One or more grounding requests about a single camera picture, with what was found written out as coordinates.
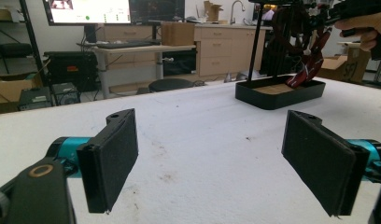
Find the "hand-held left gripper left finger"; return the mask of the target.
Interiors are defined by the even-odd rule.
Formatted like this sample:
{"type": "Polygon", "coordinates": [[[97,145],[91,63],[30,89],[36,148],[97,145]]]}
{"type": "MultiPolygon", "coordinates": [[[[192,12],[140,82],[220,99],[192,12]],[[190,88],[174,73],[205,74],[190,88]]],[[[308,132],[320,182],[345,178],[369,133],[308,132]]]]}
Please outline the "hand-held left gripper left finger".
{"type": "Polygon", "coordinates": [[[138,157],[135,110],[107,116],[105,128],[77,155],[89,212],[110,212],[138,157]]]}

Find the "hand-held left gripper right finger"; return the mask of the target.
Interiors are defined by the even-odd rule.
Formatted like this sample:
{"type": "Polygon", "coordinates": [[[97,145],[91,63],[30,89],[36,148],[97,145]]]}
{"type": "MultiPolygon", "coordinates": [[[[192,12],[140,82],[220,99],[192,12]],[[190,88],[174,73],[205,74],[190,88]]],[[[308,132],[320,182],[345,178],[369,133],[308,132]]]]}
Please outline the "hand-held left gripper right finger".
{"type": "Polygon", "coordinates": [[[290,110],[282,154],[329,216],[349,216],[370,151],[322,125],[322,119],[290,110]]]}

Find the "red striped bow tie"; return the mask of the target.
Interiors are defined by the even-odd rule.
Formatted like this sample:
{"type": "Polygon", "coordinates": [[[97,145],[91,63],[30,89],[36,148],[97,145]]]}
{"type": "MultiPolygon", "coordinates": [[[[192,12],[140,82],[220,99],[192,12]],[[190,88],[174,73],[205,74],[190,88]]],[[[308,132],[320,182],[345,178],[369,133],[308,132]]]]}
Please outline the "red striped bow tie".
{"type": "Polygon", "coordinates": [[[324,62],[322,49],[325,47],[332,28],[317,31],[317,37],[307,54],[302,58],[302,69],[293,77],[286,80],[286,85],[291,88],[298,88],[302,84],[310,81],[319,71],[324,62]]]}

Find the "black rack with wooden tray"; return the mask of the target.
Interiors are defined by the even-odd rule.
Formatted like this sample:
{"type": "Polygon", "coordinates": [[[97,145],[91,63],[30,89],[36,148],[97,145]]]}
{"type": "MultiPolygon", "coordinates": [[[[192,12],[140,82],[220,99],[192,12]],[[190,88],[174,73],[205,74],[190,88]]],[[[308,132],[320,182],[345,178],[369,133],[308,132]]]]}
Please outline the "black rack with wooden tray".
{"type": "MultiPolygon", "coordinates": [[[[267,4],[283,6],[306,6],[303,0],[250,0],[259,3],[261,6],[267,4]]],[[[310,16],[312,35],[308,48],[310,49],[315,42],[318,30],[326,30],[322,25],[318,25],[310,16]]],[[[283,56],[270,55],[270,41],[268,44],[268,73],[266,78],[248,78],[235,84],[235,98],[265,110],[275,110],[289,105],[295,105],[308,100],[320,97],[324,91],[325,84],[315,81],[314,77],[299,86],[291,88],[286,85],[286,80],[295,76],[302,69],[302,58],[304,55],[293,55],[286,52],[283,56]]]]}

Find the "dark maroon bow tie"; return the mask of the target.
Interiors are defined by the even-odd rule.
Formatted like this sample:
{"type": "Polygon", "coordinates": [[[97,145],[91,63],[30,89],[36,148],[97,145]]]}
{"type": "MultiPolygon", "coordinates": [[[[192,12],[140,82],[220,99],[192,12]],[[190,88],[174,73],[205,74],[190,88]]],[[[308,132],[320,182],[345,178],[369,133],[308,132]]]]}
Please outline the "dark maroon bow tie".
{"type": "Polygon", "coordinates": [[[286,52],[293,55],[310,53],[308,45],[312,30],[310,16],[304,7],[280,7],[273,16],[272,27],[274,38],[270,41],[271,56],[283,56],[286,52]]]}

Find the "open cardboard box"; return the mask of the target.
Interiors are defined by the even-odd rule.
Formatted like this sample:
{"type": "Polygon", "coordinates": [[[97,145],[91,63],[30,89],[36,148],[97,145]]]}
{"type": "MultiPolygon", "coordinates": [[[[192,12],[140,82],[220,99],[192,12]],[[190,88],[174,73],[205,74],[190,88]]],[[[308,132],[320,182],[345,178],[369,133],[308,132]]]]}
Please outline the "open cardboard box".
{"type": "Polygon", "coordinates": [[[361,83],[370,59],[371,53],[369,51],[348,47],[345,55],[325,58],[317,76],[344,82],[361,83]]]}

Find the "black computer tower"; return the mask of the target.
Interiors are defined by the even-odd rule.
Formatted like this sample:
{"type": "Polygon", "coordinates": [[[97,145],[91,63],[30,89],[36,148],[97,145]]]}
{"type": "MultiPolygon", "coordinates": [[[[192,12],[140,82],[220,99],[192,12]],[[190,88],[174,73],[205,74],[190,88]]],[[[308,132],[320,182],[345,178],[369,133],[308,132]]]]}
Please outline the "black computer tower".
{"type": "Polygon", "coordinates": [[[72,83],[53,84],[56,105],[72,105],[80,102],[80,94],[72,83]]]}
{"type": "Polygon", "coordinates": [[[51,107],[52,101],[48,87],[24,89],[21,91],[18,109],[20,111],[51,107]]]}

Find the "white foam mat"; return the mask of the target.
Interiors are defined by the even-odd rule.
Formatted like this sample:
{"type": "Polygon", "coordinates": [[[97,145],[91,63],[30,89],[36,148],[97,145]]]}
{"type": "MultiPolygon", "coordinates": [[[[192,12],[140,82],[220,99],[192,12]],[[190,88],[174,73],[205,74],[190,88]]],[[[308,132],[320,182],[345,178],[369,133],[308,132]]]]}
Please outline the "white foam mat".
{"type": "Polygon", "coordinates": [[[0,187],[61,136],[93,136],[131,108],[139,155],[107,215],[68,185],[78,224],[366,224],[380,188],[360,185],[348,217],[330,217],[281,153],[287,112],[237,100],[232,83],[0,116],[0,187]]]}

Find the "black equipment case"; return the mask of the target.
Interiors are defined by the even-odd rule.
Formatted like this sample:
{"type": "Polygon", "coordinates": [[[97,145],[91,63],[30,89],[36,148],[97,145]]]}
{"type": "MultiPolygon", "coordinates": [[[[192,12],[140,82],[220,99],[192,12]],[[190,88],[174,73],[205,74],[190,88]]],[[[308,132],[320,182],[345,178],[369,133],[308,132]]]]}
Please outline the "black equipment case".
{"type": "Polygon", "coordinates": [[[47,51],[50,84],[72,83],[80,92],[95,91],[97,60],[89,51],[47,51]]]}

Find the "grey desk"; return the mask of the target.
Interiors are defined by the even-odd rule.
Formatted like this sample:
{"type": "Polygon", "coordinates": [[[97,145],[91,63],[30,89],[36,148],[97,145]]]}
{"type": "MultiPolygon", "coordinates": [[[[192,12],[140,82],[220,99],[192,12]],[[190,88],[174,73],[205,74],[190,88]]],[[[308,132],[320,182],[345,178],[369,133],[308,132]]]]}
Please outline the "grey desk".
{"type": "Polygon", "coordinates": [[[105,99],[111,97],[109,90],[108,81],[108,71],[106,64],[106,55],[126,55],[130,53],[155,53],[156,54],[156,78],[163,79],[163,66],[162,66],[162,54],[167,51],[181,51],[181,50],[191,50],[195,49],[195,45],[188,46],[165,46],[165,45],[155,45],[155,46],[145,46],[145,47],[134,47],[127,49],[102,49],[94,48],[93,52],[97,59],[97,69],[98,76],[101,81],[102,94],[105,99]]]}

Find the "black keyboard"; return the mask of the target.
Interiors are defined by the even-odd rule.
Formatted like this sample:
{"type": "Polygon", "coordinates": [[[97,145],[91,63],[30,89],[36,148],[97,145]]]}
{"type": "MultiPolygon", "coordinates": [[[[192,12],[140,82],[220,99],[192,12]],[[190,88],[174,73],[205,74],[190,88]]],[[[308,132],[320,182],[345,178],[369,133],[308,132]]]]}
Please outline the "black keyboard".
{"type": "Polygon", "coordinates": [[[101,43],[95,46],[99,49],[127,49],[127,48],[138,48],[138,47],[148,47],[148,46],[159,46],[161,44],[160,40],[130,40],[129,42],[114,42],[114,43],[101,43]]]}

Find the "brown cardboard box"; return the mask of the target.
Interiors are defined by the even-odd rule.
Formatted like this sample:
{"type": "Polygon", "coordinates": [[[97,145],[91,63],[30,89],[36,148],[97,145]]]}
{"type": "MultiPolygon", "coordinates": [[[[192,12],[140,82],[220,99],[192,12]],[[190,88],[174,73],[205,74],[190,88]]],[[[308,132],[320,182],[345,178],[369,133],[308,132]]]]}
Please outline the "brown cardboard box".
{"type": "Polygon", "coordinates": [[[165,46],[186,46],[194,43],[194,23],[170,22],[161,23],[162,44],[165,46]]]}

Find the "beige drawer cabinet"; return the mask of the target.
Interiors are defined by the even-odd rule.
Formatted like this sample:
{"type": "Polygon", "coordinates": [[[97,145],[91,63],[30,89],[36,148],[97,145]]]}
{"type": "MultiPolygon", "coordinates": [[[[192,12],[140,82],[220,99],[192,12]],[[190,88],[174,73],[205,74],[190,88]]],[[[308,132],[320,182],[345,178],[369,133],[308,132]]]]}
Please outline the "beige drawer cabinet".
{"type": "Polygon", "coordinates": [[[197,74],[212,77],[247,71],[255,37],[258,45],[253,69],[260,71],[267,31],[269,28],[262,27],[257,34],[255,26],[245,25],[197,25],[194,33],[197,74]]]}

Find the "black metal shelf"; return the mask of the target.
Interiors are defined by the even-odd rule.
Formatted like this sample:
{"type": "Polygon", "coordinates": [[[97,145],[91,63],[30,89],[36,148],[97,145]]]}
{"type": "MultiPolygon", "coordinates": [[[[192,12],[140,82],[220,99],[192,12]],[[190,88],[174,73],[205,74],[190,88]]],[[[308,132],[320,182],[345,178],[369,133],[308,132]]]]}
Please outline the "black metal shelf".
{"type": "Polygon", "coordinates": [[[19,10],[13,7],[6,7],[5,9],[0,9],[0,23],[24,24],[30,43],[22,43],[21,41],[19,41],[12,35],[6,33],[4,30],[0,28],[0,33],[12,40],[12,43],[3,44],[0,42],[0,59],[3,60],[7,73],[9,73],[7,67],[8,58],[25,58],[28,56],[32,56],[35,60],[35,65],[38,69],[37,73],[41,78],[42,84],[44,86],[48,86],[49,80],[47,78],[47,75],[45,74],[45,67],[42,63],[39,48],[36,43],[34,27],[31,22],[31,17],[29,15],[26,0],[17,1],[20,4],[19,10]]]}

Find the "lit computer monitor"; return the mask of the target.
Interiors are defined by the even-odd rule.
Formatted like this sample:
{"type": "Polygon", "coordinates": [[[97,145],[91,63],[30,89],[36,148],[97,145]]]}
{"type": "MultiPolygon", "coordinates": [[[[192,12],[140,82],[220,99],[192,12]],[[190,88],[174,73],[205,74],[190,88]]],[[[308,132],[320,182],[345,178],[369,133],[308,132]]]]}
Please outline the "lit computer monitor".
{"type": "Polygon", "coordinates": [[[42,0],[49,25],[130,24],[129,0],[42,0]]]}

